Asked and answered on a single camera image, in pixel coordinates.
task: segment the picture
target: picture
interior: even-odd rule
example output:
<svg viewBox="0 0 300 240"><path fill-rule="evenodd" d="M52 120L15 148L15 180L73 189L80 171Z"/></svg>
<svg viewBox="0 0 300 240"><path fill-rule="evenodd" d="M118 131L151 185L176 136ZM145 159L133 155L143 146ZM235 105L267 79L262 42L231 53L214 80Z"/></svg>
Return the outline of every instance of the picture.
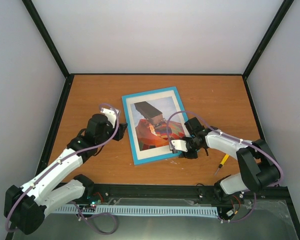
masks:
<svg viewBox="0 0 300 240"><path fill-rule="evenodd" d="M188 120L176 87L168 87L122 97L128 134L135 165L177 157L169 147L171 140L189 137L184 125Z"/></svg>

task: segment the gray floor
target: gray floor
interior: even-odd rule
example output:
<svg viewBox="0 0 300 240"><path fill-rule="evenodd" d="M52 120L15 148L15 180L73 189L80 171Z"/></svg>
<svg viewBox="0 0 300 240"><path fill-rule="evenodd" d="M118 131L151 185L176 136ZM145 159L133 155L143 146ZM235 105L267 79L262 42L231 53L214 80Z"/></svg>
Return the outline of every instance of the gray floor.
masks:
<svg viewBox="0 0 300 240"><path fill-rule="evenodd" d="M295 240L298 239L288 209L282 202L259 202L255 212L240 223L223 223L200 217L118 216L118 230L108 236L93 232L72 214L51 214L40 228L30 234L14 234L14 240ZM109 231L109 217L95 219L103 231Z"/></svg>

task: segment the wood surface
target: wood surface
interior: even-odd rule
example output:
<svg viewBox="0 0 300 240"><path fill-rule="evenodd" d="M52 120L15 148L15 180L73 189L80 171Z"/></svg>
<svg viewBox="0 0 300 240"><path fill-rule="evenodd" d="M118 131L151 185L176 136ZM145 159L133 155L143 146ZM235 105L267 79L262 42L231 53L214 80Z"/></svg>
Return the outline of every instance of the wood surface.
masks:
<svg viewBox="0 0 300 240"><path fill-rule="evenodd" d="M203 117L223 132L246 140L259 138L257 126L241 76L173 75L76 75L64 109L51 153L51 163L80 129L87 126L98 105L109 103L122 110L122 96L176 86L186 110ZM209 149L198 159L169 158L134 166L128 132L121 141L112 140L102 152L70 173L64 182L84 174L95 183L213 185L239 172L238 162L229 158L214 176L224 153Z"/></svg>

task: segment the black metal frame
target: black metal frame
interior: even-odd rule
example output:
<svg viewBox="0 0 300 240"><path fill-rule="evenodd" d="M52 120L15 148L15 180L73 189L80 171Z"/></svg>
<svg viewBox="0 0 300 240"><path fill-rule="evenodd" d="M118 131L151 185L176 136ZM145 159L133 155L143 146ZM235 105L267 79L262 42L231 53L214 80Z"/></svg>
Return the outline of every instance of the black metal frame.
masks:
<svg viewBox="0 0 300 240"><path fill-rule="evenodd" d="M249 90L248 77L252 72L254 66L257 64L259 58L261 57L263 51L274 35L276 29L284 18L285 14L289 10L291 4L294 0L284 0L279 10L277 11L273 21L271 22L268 30L266 31L262 41L260 42L258 48L256 49L254 55L252 56L249 64L247 65L243 74L181 74L181 73L94 73L95 75L172 75L172 76L242 76L246 93L249 98L249 102L252 108L253 116L257 125L259 135L262 139L265 138L262 131L262 126L260 124L258 114ZM48 137L43 149L42 156L39 161L36 174L40 173L48 166L50 155L54 146L54 142L57 136L59 125L62 119L62 115L66 106L66 102L70 93L72 82L76 74L69 74L61 56L59 55L56 46L54 45L44 23L42 22L33 2L31 0L22 0L26 9L28 10L31 18L33 19L35 25L37 26L39 32L42 35L46 45L51 51L56 63L58 64L61 72L65 77L65 83L59 99L55 115L48 133ZM95 184L94 190L100 192L103 198L107 201L108 199L119 199L119 198L147 198L147 199L186 199L192 200L201 204L211 204L215 207L231 207L230 202L220 203L217 202L213 197L211 197L213 186L174 186L174 185L126 185L126 184ZM244 199L253 199L253 194L251 192L246 192L244 194ZM257 199L269 199L269 200L284 200L288 206L294 227L296 229L297 235L300 239L300 223L293 206L289 191L287 187L268 187L261 192L257 193ZM11 239L12 234L8 234L6 239Z"/></svg>

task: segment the blue picture frame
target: blue picture frame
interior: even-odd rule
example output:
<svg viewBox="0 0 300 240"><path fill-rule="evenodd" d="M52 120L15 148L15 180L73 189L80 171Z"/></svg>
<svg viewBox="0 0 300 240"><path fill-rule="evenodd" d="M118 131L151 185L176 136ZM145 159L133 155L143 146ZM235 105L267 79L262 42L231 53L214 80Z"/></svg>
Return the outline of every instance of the blue picture frame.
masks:
<svg viewBox="0 0 300 240"><path fill-rule="evenodd" d="M156 89L156 90L151 90L151 91L144 91L144 92L139 92L139 93L134 93L134 94L122 96L124 115L125 115L126 122L128 123L128 128L127 129L128 129L128 135L129 135L129 140L130 140L130 146L131 146L134 165L140 165L140 164L159 161L159 160L163 160L163 159L173 158L173 157L179 156L179 154L180 154L179 152L178 153L172 153L171 152L171 153L162 154L162 155L158 155L158 156L152 156L152 157L148 157L148 158L138 159L137 150L136 150L136 146L134 144L134 137L133 137L133 132L132 132L133 131L132 128L134 128L134 126L131 126L131 124L130 124L130 122L131 122L130 118L132 116L130 116L129 112L128 112L127 99L134 98L134 97L151 95L151 94L168 92L168 91L171 91L171 90L174 92L174 95L176 97L176 100L177 100L177 103L179 105L180 110L184 111L185 110L184 105L182 104L182 101L180 99L178 90L175 86ZM182 117L183 117L184 121L187 121L188 120L187 114L186 113L181 113L181 114L182 114Z"/></svg>

